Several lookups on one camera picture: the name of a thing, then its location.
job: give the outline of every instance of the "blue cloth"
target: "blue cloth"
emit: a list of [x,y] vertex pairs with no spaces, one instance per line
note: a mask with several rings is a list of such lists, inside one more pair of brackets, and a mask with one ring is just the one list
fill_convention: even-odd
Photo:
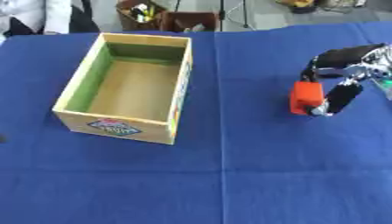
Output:
[[[330,118],[292,115],[288,103],[313,56],[390,41],[391,25],[216,37],[225,223],[392,223],[392,104],[381,90],[365,83],[364,92]],[[325,91],[337,82],[326,81]]]
[[341,114],[310,118],[289,113],[288,92],[313,56],[389,42],[391,28],[191,34],[174,146],[73,133],[51,112],[96,34],[11,38],[0,47],[0,223],[390,224],[390,101],[366,83]]

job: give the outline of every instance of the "wire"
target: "wire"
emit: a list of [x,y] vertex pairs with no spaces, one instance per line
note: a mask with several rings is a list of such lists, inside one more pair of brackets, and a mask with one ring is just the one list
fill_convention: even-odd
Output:
[[[243,23],[235,21],[234,19],[232,19],[230,17],[230,14],[233,13],[234,11],[238,10],[241,6],[243,6],[243,2],[238,3],[237,6],[235,6],[233,9],[229,10],[227,12],[227,19],[230,20],[230,22],[235,23],[235,24],[239,24],[239,25],[243,25]],[[255,27],[253,27],[251,24],[248,24],[250,30],[255,31]]]
[[181,0],[177,0],[177,4],[176,4],[176,8],[175,8],[175,12],[179,11],[179,5],[181,4]]

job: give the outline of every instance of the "cardboard box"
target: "cardboard box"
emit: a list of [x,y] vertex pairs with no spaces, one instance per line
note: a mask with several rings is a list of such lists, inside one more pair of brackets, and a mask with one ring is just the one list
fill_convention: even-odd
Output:
[[192,65],[189,38],[102,33],[53,112],[72,131],[174,144]]

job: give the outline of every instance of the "tripod leg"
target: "tripod leg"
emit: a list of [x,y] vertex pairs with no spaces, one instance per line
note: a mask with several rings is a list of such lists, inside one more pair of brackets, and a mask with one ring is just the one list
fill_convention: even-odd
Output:
[[223,20],[225,20],[226,12],[225,12],[225,0],[220,0],[220,11],[219,11],[219,20],[220,20],[220,31],[223,32]]
[[247,9],[247,0],[242,0],[243,1],[243,22],[244,28],[249,28],[249,24],[248,24],[248,9]]

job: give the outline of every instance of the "box label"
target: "box label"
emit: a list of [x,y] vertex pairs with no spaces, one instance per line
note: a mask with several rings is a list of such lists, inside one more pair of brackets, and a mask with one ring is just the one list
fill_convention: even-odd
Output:
[[142,132],[139,129],[135,129],[129,126],[125,122],[119,122],[114,119],[100,119],[96,122],[91,122],[87,124],[90,127],[96,128],[98,130],[103,130],[106,133],[118,137],[133,135]]
[[179,125],[179,116],[181,114],[181,109],[184,103],[184,98],[186,95],[186,87],[188,86],[189,76],[191,75],[192,66],[191,63],[186,63],[186,69],[184,71],[185,75],[181,81],[181,86],[178,93],[178,98],[176,102],[176,108],[174,109],[174,114],[171,116],[170,130],[171,136],[174,137],[177,134],[177,127]]

